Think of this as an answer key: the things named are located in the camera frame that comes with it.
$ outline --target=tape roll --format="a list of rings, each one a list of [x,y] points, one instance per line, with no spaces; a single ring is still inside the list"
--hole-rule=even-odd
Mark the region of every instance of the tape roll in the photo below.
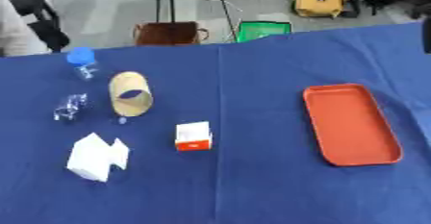
[[[147,81],[137,72],[115,75],[110,82],[110,94],[114,111],[121,116],[139,116],[153,104]]]

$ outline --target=clear plastic bottle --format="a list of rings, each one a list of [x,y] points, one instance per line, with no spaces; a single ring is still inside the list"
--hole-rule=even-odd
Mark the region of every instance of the clear plastic bottle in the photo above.
[[[67,61],[73,65],[78,76],[89,81],[99,71],[94,51],[88,47],[76,47],[67,54]]]

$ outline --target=small white object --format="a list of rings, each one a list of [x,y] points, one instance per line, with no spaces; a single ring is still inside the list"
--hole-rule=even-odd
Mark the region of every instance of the small white object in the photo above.
[[[126,170],[129,151],[129,147],[121,142],[119,138],[116,138],[114,144],[111,145],[111,163]]]
[[[213,146],[210,122],[178,124],[175,145],[180,151],[209,150]]]
[[[107,182],[111,165],[125,169],[129,148],[119,139],[113,146],[106,143],[96,133],[75,142],[66,168],[82,178]]]
[[[120,116],[120,117],[118,118],[118,123],[119,123],[120,125],[124,125],[124,124],[126,124],[126,123],[127,123],[127,118],[126,118],[126,117],[124,117],[124,116]]]

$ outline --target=tripod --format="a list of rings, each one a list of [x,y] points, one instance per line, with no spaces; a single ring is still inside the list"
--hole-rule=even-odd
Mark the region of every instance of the tripod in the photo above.
[[[160,22],[160,12],[161,12],[161,0],[156,0],[156,22]],[[220,0],[221,6],[223,7],[224,13],[226,15],[227,22],[229,24],[230,30],[232,32],[232,35],[234,36],[234,40],[237,41],[237,34],[235,32],[234,24],[232,23],[232,18],[229,14],[229,11],[226,6],[226,0]],[[170,20],[171,23],[175,23],[175,0],[169,0],[170,4]]]

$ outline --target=blue tablecloth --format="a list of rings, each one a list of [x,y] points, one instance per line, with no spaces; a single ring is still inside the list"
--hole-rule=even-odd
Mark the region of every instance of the blue tablecloth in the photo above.
[[[242,44],[100,50],[79,81],[64,55],[0,61],[0,223],[431,222],[431,57],[419,24],[300,33]],[[108,81],[134,70],[154,107],[115,124]],[[366,85],[403,149],[394,165],[335,167],[320,155],[301,91]],[[59,100],[87,92],[65,126]],[[175,124],[209,120],[215,149],[178,153]],[[106,184],[64,169],[75,140],[120,137],[129,168]]]

